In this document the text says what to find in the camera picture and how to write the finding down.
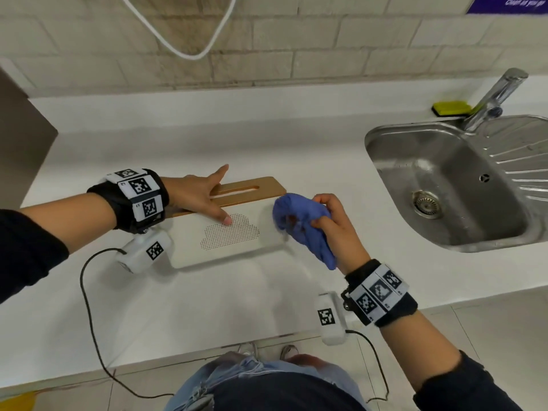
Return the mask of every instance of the beige brick wall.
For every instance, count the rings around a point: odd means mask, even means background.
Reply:
[[[213,51],[169,53],[120,0],[0,0],[0,66],[31,96],[548,73],[548,17],[465,16],[472,0],[238,0]],[[229,0],[132,0],[178,49]]]

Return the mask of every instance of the white perforated board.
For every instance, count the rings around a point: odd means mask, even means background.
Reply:
[[[232,225],[226,226],[200,214],[189,214],[161,223],[173,240],[168,251],[174,268],[187,267],[261,248],[277,247],[287,240],[272,219],[277,198],[224,207]]]

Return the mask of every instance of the chrome faucet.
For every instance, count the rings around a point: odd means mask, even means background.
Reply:
[[[484,121],[498,118],[503,114],[502,103],[514,92],[529,74],[518,68],[510,68],[474,107],[469,117],[462,121],[462,130],[475,135]]]

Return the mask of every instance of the black cable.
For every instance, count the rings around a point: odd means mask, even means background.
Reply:
[[[375,346],[373,346],[371,341],[363,333],[360,333],[359,331],[346,331],[346,333],[357,334],[357,335],[360,335],[362,338],[366,339],[367,343],[371,346],[371,349],[373,349],[373,353],[375,354],[375,358],[377,359],[377,363],[379,364],[382,380],[384,381],[384,385],[386,386],[386,396],[384,398],[380,398],[380,397],[370,398],[366,401],[366,404],[368,404],[370,401],[373,401],[373,400],[388,401],[388,394],[390,393],[390,389],[388,388],[388,382],[386,381],[386,377],[384,376],[384,371],[382,370],[382,366],[380,365],[379,355],[377,354],[375,350]]]
[[[82,295],[84,296],[84,302],[86,303],[86,309],[88,311],[88,319],[89,319],[89,330],[92,332],[92,339],[93,339],[93,344],[95,345],[95,351],[97,352],[97,357],[99,358],[99,362],[101,362],[101,367],[103,368],[103,370],[105,371],[105,373],[115,382],[118,382],[122,387],[124,387],[126,390],[128,390],[129,392],[131,392],[133,395],[135,395],[136,397],[138,398],[147,398],[147,399],[153,399],[153,398],[160,398],[160,397],[173,397],[175,394],[160,394],[160,395],[154,395],[154,396],[147,396],[147,395],[139,395],[137,394],[135,391],[133,391],[131,388],[129,388],[126,384],[124,384],[123,382],[121,382],[121,380],[117,379],[112,373],[110,373],[108,371],[108,369],[106,368],[105,366],[105,363],[103,362],[103,359],[101,357],[101,353],[99,352],[99,346],[97,345],[97,338],[95,337],[95,331],[93,330],[93,320],[92,320],[92,311],[89,307],[89,300],[88,300],[88,296],[86,295],[86,290],[84,290],[84,271],[86,269],[86,267],[88,266],[89,262],[95,258],[96,256],[98,256],[99,254],[102,254],[104,252],[107,252],[107,251],[118,251],[119,253],[121,254],[127,254],[126,251],[124,251],[123,249],[120,249],[120,248],[107,248],[107,249],[103,249],[99,252],[96,252],[95,254],[93,254],[91,257],[88,258],[88,260],[86,261],[86,263],[84,264],[84,266],[82,267],[82,271],[80,273],[80,288],[82,289]]]

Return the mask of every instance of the drain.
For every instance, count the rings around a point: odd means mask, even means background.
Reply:
[[[438,198],[432,193],[419,190],[413,193],[415,212],[428,219],[437,219],[442,215],[442,207]]]

